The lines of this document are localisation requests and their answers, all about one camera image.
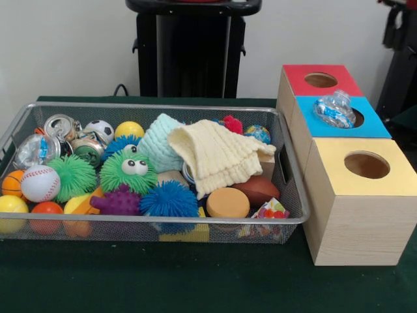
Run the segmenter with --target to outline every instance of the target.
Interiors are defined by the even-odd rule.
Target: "white wall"
[[[376,104],[391,52],[374,0],[264,0],[248,17],[239,97],[275,98],[284,63],[344,63]],[[39,95],[138,93],[136,14],[115,0],[0,1],[0,133]]]

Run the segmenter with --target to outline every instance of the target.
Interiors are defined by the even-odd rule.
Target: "black cable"
[[[116,90],[115,90],[115,92],[113,93],[113,97],[117,96],[117,93],[119,92],[119,89],[120,89],[120,88],[123,88],[123,90],[124,90],[124,94],[126,95],[126,97],[129,97],[129,92],[128,92],[128,90],[127,90],[126,86],[125,86],[125,85],[123,85],[122,83],[120,83],[120,84],[118,84],[118,85],[117,85]]]

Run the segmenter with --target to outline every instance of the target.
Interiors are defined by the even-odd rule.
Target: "metal basket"
[[[306,193],[285,119],[270,108],[37,102],[21,109],[0,140],[1,179],[14,170],[12,161],[16,148],[22,141],[32,134],[36,127],[42,127],[48,117],[58,113],[69,115],[80,121],[82,125],[93,119],[105,120],[113,126],[123,121],[137,121],[144,129],[147,129],[161,113],[185,123],[197,122],[200,119],[221,119],[231,114],[240,119],[245,127],[255,124],[264,125],[270,131],[272,144],[277,147],[272,181],[281,191],[280,201],[290,212],[290,218],[174,218],[0,213],[0,230],[2,223],[25,223],[24,227],[15,233],[0,233],[0,238],[282,244],[288,240],[297,225],[305,222],[309,217]],[[31,223],[41,223],[45,229],[60,223],[60,228],[52,235],[41,235],[32,230]],[[250,235],[242,236],[243,231],[250,231]]]

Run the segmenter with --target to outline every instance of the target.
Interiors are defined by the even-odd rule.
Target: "orange basketball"
[[[1,184],[1,192],[4,196],[17,196],[27,201],[20,188],[20,181],[22,180],[24,173],[25,172],[22,170],[13,171],[3,179]]]
[[[35,134],[45,135],[45,130],[42,127],[36,127],[33,132]]]

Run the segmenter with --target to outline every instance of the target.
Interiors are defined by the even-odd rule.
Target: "knitted cloth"
[[[168,134],[181,125],[176,119],[163,113],[151,124],[137,145],[137,150],[154,164],[156,173],[181,170],[183,160],[167,143]]]
[[[262,174],[258,153],[274,155],[276,150],[273,145],[207,120],[176,128],[169,134],[168,143],[190,167],[198,199]]]

